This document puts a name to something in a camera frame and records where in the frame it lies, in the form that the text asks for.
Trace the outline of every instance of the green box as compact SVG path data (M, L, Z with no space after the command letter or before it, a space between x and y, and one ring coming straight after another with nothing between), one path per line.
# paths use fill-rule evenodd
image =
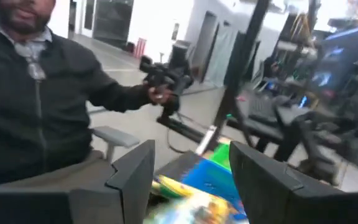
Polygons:
M214 154L209 158L211 161L220 165L221 167L231 171L230 161L229 161L229 144L220 144L216 149Z

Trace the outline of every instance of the keyboard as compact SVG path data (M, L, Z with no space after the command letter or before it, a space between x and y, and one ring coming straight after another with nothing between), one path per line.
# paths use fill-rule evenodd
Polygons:
M248 117L269 126L278 125L277 117L274 113L274 104L271 99L252 97L249 102Z

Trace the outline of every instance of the beard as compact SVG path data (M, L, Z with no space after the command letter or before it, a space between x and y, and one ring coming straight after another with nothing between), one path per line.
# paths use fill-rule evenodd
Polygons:
M49 16L34 14L32 19L16 20L15 14L18 8L27 8L28 0L23 0L19 4L4 4L0 0L0 24L21 35L35 34L44 31L50 20Z

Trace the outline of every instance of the black jacket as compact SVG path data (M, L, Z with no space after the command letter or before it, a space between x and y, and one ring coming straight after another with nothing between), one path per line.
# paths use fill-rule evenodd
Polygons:
M86 101L120 112L149 103L146 86L121 86L76 42L54 35L40 64L47 79L37 83L0 34L0 183L81 162L92 139Z

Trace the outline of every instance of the zipper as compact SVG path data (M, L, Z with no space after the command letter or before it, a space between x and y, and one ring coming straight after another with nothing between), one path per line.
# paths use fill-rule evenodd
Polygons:
M47 152L47 140L44 135L44 129L42 128L42 101L41 101L40 86L41 86L41 80L35 80L35 100L36 100L36 107L37 107L36 110L39 119L37 132L42 146L42 167L44 172L47 172L48 152Z

